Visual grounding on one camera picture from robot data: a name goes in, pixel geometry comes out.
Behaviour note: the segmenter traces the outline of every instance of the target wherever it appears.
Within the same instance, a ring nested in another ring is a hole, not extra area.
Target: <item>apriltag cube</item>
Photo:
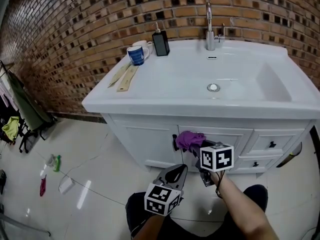
[[[144,209],[154,214],[167,216],[179,204],[181,191],[149,184],[144,195]]]
[[[228,144],[201,147],[200,167],[211,172],[233,168],[234,147]]]

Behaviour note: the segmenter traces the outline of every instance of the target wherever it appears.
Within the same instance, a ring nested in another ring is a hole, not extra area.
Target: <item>white tile floor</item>
[[[7,175],[1,197],[5,213],[51,231],[54,240],[130,239],[124,205],[132,193],[145,191],[160,172],[158,168],[141,170],[106,124],[64,119],[46,141],[39,139],[28,154],[19,153],[18,145],[3,146],[0,142],[0,169]],[[300,240],[317,225],[320,177],[314,151],[308,135],[301,154],[284,167],[259,178],[230,175],[241,190],[253,184],[267,187],[266,214],[281,240]],[[61,155],[61,172],[44,169],[50,154]],[[62,195],[58,185],[67,172],[76,184]],[[45,175],[46,192],[40,197],[41,178]],[[207,236],[221,225],[225,212],[214,188],[205,188],[197,173],[189,173],[184,200],[172,217],[185,229]],[[48,239],[9,224],[6,231],[11,240]],[[304,240],[311,239],[312,232]]]

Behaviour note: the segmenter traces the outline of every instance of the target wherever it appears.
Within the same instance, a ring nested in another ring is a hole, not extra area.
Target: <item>green bottle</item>
[[[60,169],[60,158],[61,158],[61,155],[58,155],[54,161],[54,166],[53,166],[53,171],[54,172],[59,172],[59,169]]]

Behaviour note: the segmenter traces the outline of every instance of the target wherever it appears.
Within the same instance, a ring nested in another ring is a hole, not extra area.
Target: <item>green cloth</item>
[[[2,130],[5,132],[10,141],[13,142],[17,137],[19,126],[19,116],[11,116],[8,123],[2,127]]]
[[[20,80],[10,71],[8,71],[8,82],[21,117],[31,131],[38,129],[45,122],[52,121],[50,116],[25,92]]]

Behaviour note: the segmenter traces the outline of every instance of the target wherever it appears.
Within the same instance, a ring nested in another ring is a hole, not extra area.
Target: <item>soap dispenser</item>
[[[170,52],[167,32],[161,31],[158,26],[158,22],[155,23],[155,33],[152,35],[155,51],[157,56],[167,56]]]

